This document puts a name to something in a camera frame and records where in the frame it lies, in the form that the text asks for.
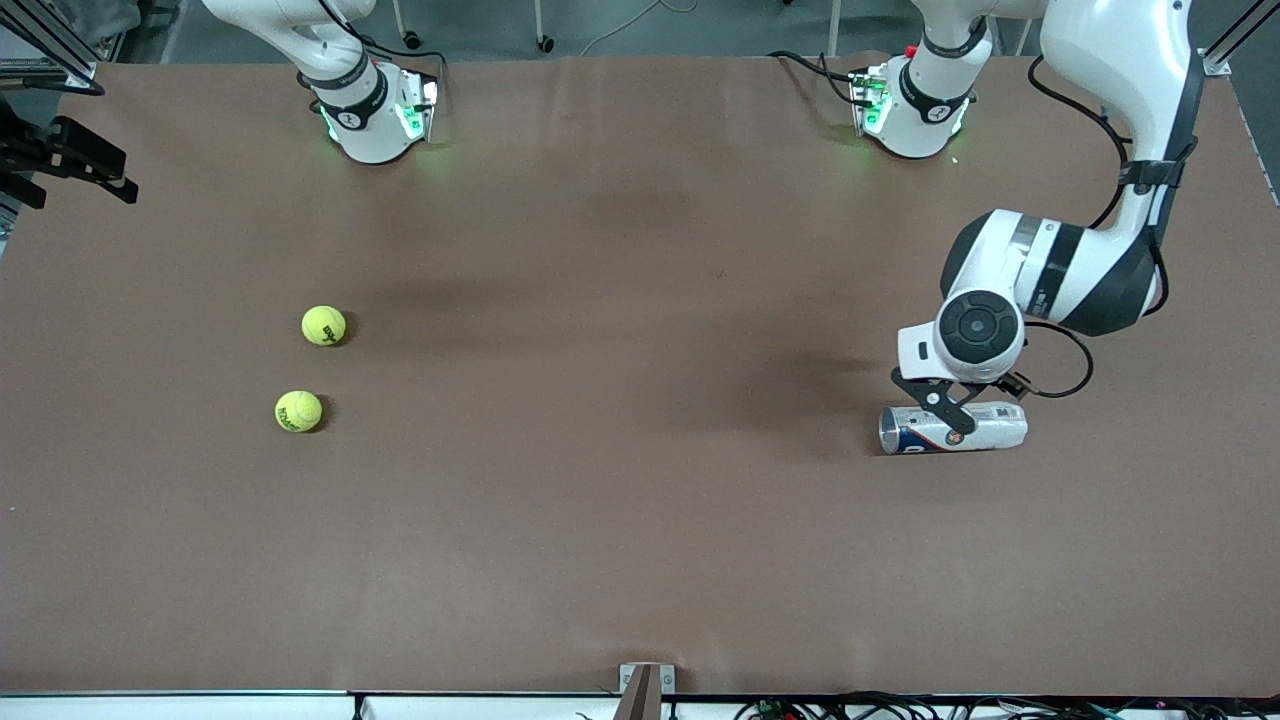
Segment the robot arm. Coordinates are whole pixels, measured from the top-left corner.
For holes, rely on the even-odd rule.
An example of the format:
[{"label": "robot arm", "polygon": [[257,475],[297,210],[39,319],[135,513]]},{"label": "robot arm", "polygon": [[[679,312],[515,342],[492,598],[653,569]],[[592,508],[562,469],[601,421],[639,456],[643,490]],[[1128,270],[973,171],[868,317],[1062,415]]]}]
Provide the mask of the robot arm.
[{"label": "robot arm", "polygon": [[904,158],[942,150],[969,108],[973,82],[991,58],[987,17],[1038,18],[1048,0],[911,0],[924,15],[924,35],[910,55],[870,68],[854,94],[860,132]]},{"label": "robot arm", "polygon": [[205,0],[218,19],[283,53],[320,100],[329,137],[360,163],[387,163],[425,140],[435,78],[375,60],[334,18],[364,18],[375,0]]},{"label": "robot arm", "polygon": [[1125,118],[1134,159],[1121,168],[1124,193],[1107,229],[995,210],[960,232],[942,273],[946,300],[932,323],[899,332],[895,373],[900,387],[955,430],[973,432],[973,424],[959,411],[965,400],[946,393],[952,382],[970,397],[992,384],[1019,395],[1009,373],[1021,352],[1024,314],[1098,336],[1132,325],[1151,305],[1153,250],[1196,145],[1203,86],[1187,38],[1189,8],[1051,0],[1046,61]]}]

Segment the yellow tennis ball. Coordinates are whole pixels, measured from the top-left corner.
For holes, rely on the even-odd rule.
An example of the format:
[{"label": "yellow tennis ball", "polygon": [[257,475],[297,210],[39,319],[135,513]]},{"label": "yellow tennis ball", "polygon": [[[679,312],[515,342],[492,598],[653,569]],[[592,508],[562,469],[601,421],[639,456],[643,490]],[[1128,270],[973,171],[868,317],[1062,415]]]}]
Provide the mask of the yellow tennis ball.
[{"label": "yellow tennis ball", "polygon": [[275,401],[275,421],[291,433],[305,433],[316,427],[324,409],[320,398],[305,389],[296,389]]},{"label": "yellow tennis ball", "polygon": [[302,334],[316,345],[337,345],[347,334],[347,319],[335,307],[316,305],[302,315]]}]

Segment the brown table surface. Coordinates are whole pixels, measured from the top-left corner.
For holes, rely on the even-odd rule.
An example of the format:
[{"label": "brown table surface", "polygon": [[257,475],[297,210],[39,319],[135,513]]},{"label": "brown table surface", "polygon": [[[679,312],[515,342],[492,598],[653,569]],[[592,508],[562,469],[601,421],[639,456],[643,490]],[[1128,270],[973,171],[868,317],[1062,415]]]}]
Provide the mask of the brown table surface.
[{"label": "brown table surface", "polygon": [[0,687],[1275,692],[1280,215],[1225,81],[1167,309],[1021,448],[876,445],[956,232],[1111,193],[1025,67],[906,161],[772,60],[457,65],[387,167],[291,67],[108,68],[67,108],[141,201],[47,181],[0,263]]}]

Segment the circular joint cap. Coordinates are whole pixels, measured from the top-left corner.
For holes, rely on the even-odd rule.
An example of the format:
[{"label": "circular joint cap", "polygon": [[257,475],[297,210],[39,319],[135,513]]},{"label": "circular joint cap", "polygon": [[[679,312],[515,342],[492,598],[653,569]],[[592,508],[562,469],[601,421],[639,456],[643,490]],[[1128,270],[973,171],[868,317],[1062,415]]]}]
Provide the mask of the circular joint cap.
[{"label": "circular joint cap", "polygon": [[954,297],[938,320],[952,357],[980,365],[1002,355],[1018,337],[1018,310],[995,292],[973,290]]}]

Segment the can label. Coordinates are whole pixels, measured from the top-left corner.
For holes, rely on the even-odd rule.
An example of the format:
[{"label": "can label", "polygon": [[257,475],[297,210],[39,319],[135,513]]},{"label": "can label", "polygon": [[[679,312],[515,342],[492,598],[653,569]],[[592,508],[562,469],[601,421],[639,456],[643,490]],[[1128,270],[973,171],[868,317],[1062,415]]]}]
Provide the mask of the can label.
[{"label": "can label", "polygon": [[1027,439],[1027,414],[1012,402],[972,402],[964,406],[977,429],[960,434],[922,407],[886,407],[881,415],[881,446],[890,455],[966,452],[1018,447]]}]

